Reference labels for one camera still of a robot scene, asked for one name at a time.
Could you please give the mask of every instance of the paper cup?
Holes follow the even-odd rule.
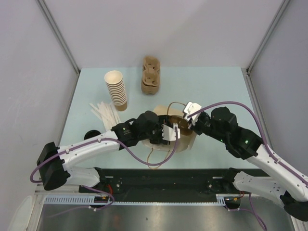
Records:
[[[104,80],[115,108],[118,111],[124,111],[127,108],[127,95],[122,73],[119,71],[109,71],[105,75]]]
[[[115,108],[116,108],[116,110],[121,111],[121,112],[125,111],[126,108],[127,108],[127,101],[122,105],[115,105]]]
[[[109,71],[104,79],[107,85],[117,85],[123,82],[123,75],[119,71]]]
[[[120,97],[120,98],[112,98],[111,100],[114,103],[118,103],[118,102],[122,102],[122,101],[127,100],[127,98],[126,98],[126,96],[123,96],[123,97]]]
[[[121,88],[119,88],[119,89],[114,89],[114,90],[108,88],[108,91],[109,91],[110,93],[113,93],[113,94],[118,94],[118,93],[121,93],[121,92],[125,92],[125,87],[122,86]]]
[[[109,93],[112,98],[119,98],[121,96],[126,95],[125,91],[119,93]]]

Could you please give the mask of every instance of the cable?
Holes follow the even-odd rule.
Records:
[[[167,115],[169,114],[169,109],[170,109],[171,105],[174,104],[174,103],[182,104],[182,105],[184,105],[184,107],[186,106],[185,104],[180,103],[180,102],[172,102],[171,104],[169,104],[169,106],[167,108]]]
[[[151,156],[151,154],[153,153],[153,151],[154,151],[154,148],[152,148],[150,154],[149,154],[148,157],[146,158],[146,162],[147,162],[147,163],[149,163],[149,159],[150,159],[150,156]],[[167,157],[168,157],[168,155],[169,155],[169,152],[170,152],[170,150],[167,152],[167,154],[166,154],[164,160],[167,159]],[[149,167],[149,169],[155,170],[155,169],[158,169],[159,167],[161,167],[161,165],[159,165],[159,166],[157,166],[157,167],[150,167],[150,166],[148,166],[148,167]]]
[[[271,156],[271,158],[274,159],[274,161],[277,163],[277,164],[280,164],[283,168],[285,168],[286,170],[288,170],[290,173],[292,173],[294,176],[296,176],[298,179],[300,179],[305,185],[306,185],[306,188],[308,188],[308,181],[306,181],[303,177],[301,177],[300,175],[298,175],[295,171],[293,171],[291,168],[289,168],[286,164],[282,163],[281,161],[278,161],[278,158],[274,156],[274,153],[271,152],[271,150],[269,149],[269,146],[268,146],[268,142],[266,140],[266,137],[265,137],[265,134],[263,132],[263,129],[258,121],[258,118],[256,117],[256,115],[254,114],[254,112],[249,108],[247,107],[245,104],[243,103],[239,103],[239,102],[235,102],[235,101],[224,101],[224,102],[219,102],[219,103],[214,103],[214,104],[211,104],[207,107],[204,107],[204,108],[201,108],[200,110],[192,113],[191,115],[187,116],[188,118],[202,112],[202,111],[205,111],[207,109],[210,109],[212,107],[216,107],[216,106],[219,106],[219,105],[223,105],[223,104],[235,104],[235,105],[239,105],[243,108],[245,108],[247,111],[249,111],[249,113],[252,115],[252,117],[254,118],[255,122],[256,122],[256,125],[258,127],[258,130],[260,132],[260,135],[261,135],[261,138],[262,138],[262,141],[263,141],[263,144],[264,144],[264,147],[266,149],[266,151],[268,152],[268,154]]]
[[[86,142],[86,143],[83,143],[83,144],[80,144],[80,145],[77,145],[75,147],[71,147],[68,149],[68,151],[74,151],[76,149],[79,149],[79,148],[82,148],[84,146],[87,146],[89,144],[92,144],[92,143],[97,143],[97,142],[102,142],[102,141],[114,141],[114,142],[117,142],[119,143],[122,147],[124,147],[126,149],[126,151],[128,151],[129,154],[131,154],[132,157],[134,157],[136,160],[138,160],[140,163],[143,163],[147,166],[159,166],[159,165],[162,165],[164,164],[165,162],[167,162],[172,156],[173,154],[175,153],[177,147],[178,147],[178,144],[179,144],[179,134],[178,134],[178,128],[175,127],[175,136],[176,136],[176,139],[175,139],[175,144],[174,144],[174,148],[170,154],[170,156],[168,156],[165,160],[163,160],[162,162],[159,162],[159,163],[156,163],[156,164],[150,164],[150,163],[147,163],[143,160],[141,160],[140,158],[138,158],[123,142],[119,141],[119,140],[116,140],[116,139],[113,139],[113,138],[101,138],[101,139],[97,139],[97,140],[92,140],[92,141],[89,141],[89,142]],[[43,167],[46,163],[48,163],[49,161],[57,158],[58,156],[60,155],[63,155],[66,153],[67,150],[64,150],[62,152],[59,152],[55,155],[53,155],[52,157],[49,157],[48,159],[44,160],[42,163],[40,163],[33,171],[32,173],[30,174],[30,181],[32,183],[42,183],[41,180],[34,180],[33,179],[33,176],[34,174],[41,168]]]
[[[108,187],[108,189],[109,189],[109,193],[112,195],[112,194],[113,194],[113,191],[112,191],[111,185],[110,185],[110,184],[107,184],[107,187]]]
[[[266,224],[264,223],[264,221],[262,220],[262,218],[256,213],[255,211],[255,208],[252,204],[252,198],[251,198],[251,193],[249,194],[249,202],[250,202],[250,206],[251,206],[251,209],[252,210],[249,210],[249,209],[246,209],[246,208],[235,208],[235,209],[229,209],[228,207],[225,206],[225,208],[228,210],[228,212],[233,212],[233,211],[246,211],[246,212],[249,212],[249,213],[252,213],[255,215],[259,225],[261,226],[261,228],[264,230],[264,231],[267,231],[268,228],[266,227]]]
[[[267,230],[266,228],[266,225],[265,223],[263,222],[263,220],[258,216],[258,214],[256,213],[256,210],[255,210],[255,207],[254,205],[252,204],[252,197],[251,197],[251,193],[249,194],[249,202],[250,202],[250,206],[251,206],[251,209],[257,219],[257,221],[259,222],[260,226],[262,227],[263,230]]]
[[[85,205],[83,205],[83,206],[78,206],[78,207],[74,207],[74,208],[70,208],[70,209],[65,210],[65,211],[62,211],[62,212],[60,212],[60,213],[56,213],[56,214],[53,214],[53,215],[51,215],[51,216],[48,216],[48,218],[53,218],[53,217],[56,217],[56,216],[58,216],[58,215],[61,215],[61,214],[67,213],[67,212],[71,212],[71,211],[73,211],[73,210],[80,209],[80,208],[90,208],[90,209],[92,208],[93,211],[95,212],[95,211],[97,211],[97,210],[105,209],[105,208],[111,206],[111,205],[115,202],[115,198],[114,198],[110,193],[107,193],[107,192],[104,192],[104,191],[101,191],[101,190],[97,190],[97,189],[93,189],[93,188],[90,188],[90,187],[84,186],[84,185],[82,185],[82,187],[84,187],[84,188],[86,188],[86,189],[88,189],[88,190],[94,191],[94,192],[96,192],[96,193],[106,194],[107,196],[109,196],[109,198],[111,198],[112,201],[111,201],[110,203],[104,205],[103,207],[100,207],[100,208],[92,208],[91,206],[85,206]]]
[[[172,102],[172,103],[169,104],[169,106],[168,106],[168,108],[167,108],[167,115],[169,115],[170,106],[171,106],[172,104],[174,104],[174,103],[182,104],[182,105],[185,106],[185,104],[180,103],[180,102]],[[154,148],[152,148],[152,150],[150,151],[148,157],[146,158],[146,162],[147,162],[147,163],[149,163],[149,159],[150,159],[150,156],[151,156],[151,154],[153,153],[153,151],[154,151]],[[166,160],[166,158],[168,157],[169,152],[170,152],[170,150],[167,152],[167,154],[166,154],[164,160]],[[157,166],[157,167],[150,167],[150,166],[148,165],[148,167],[149,167],[149,169],[158,169],[159,167],[161,167],[161,165],[159,165],[159,166]]]
[[[244,196],[245,196],[245,192],[244,191],[240,191],[240,199],[243,198]]]

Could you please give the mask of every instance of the black mount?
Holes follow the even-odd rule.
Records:
[[[163,140],[163,124],[172,127],[171,116],[157,115],[146,111],[137,119],[130,119],[111,128],[119,139],[127,147],[135,146],[139,141],[149,139],[152,144],[169,144]]]
[[[284,203],[283,208],[288,214],[296,219],[308,221],[308,201],[296,201],[288,191],[284,195],[281,195],[280,199]]]
[[[235,114],[227,107],[215,108],[211,116],[206,112],[200,113],[192,130],[198,135],[204,133],[225,143],[229,153],[243,160],[257,156],[257,149],[262,144],[262,139],[258,135],[238,126]]]
[[[46,144],[38,158],[37,165],[56,154],[58,154],[58,148],[54,142]],[[64,171],[62,160],[59,157],[43,165],[39,169],[39,174],[43,181],[44,189],[47,191],[61,187],[66,183],[66,179],[70,177],[70,174]]]

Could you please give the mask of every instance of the white wall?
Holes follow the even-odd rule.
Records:
[[[247,67],[282,0],[46,0],[79,67]]]
[[[59,140],[77,80],[36,2],[0,3],[0,230],[34,192],[29,175]]]
[[[294,0],[251,74],[274,149],[308,175],[308,1]]]

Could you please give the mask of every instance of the metal frame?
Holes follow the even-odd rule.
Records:
[[[249,94],[249,97],[250,97],[251,104],[252,104],[252,107],[254,109],[254,112],[255,112],[256,116],[258,117],[258,119],[259,119],[259,122],[260,122],[261,127],[262,127],[262,129],[264,131],[264,134],[265,134],[265,137],[266,137],[266,139],[268,141],[268,144],[271,147],[273,147],[272,146],[272,142],[270,140],[269,131],[268,131],[267,127],[266,127],[264,116],[262,114],[262,110],[261,110],[259,101],[257,99],[257,95],[256,95],[256,92],[255,92],[254,86],[252,84],[250,75],[244,69],[242,69],[242,73],[243,73],[243,77],[244,77],[244,80],[245,80],[245,84],[246,84],[246,87],[247,87],[247,90],[248,90],[248,94]]]
[[[35,202],[32,209],[30,221],[26,231],[36,231],[39,225],[39,218],[43,210],[45,195],[35,195]]]
[[[248,74],[250,74],[251,70],[254,68],[256,61],[258,60],[259,56],[261,55],[262,51],[264,50],[267,42],[269,41],[270,37],[273,34],[273,31],[277,27],[278,23],[280,22],[282,16],[284,15],[284,13],[285,13],[287,7],[290,5],[291,1],[292,0],[283,0],[283,2],[281,3],[273,21],[271,22],[268,30],[266,31],[265,36],[263,37],[256,53],[254,54],[253,59],[251,60],[249,66],[247,67]]]
[[[307,222],[303,222],[294,217],[291,217],[291,220],[292,220],[295,231],[307,231],[308,230]]]
[[[76,63],[76,61],[75,61],[75,59],[74,59],[74,57],[73,57],[73,55],[70,51],[65,39],[63,38],[63,36],[62,36],[62,34],[61,34],[57,24],[56,24],[51,12],[50,12],[45,0],[36,0],[36,2],[38,4],[39,8],[42,10],[48,24],[51,27],[51,30],[53,31],[56,39],[59,41],[60,46],[62,47],[64,53],[66,54],[69,62],[71,63],[73,69],[75,70],[77,76],[79,76],[80,69],[78,68],[78,65],[77,65],[77,63]]]

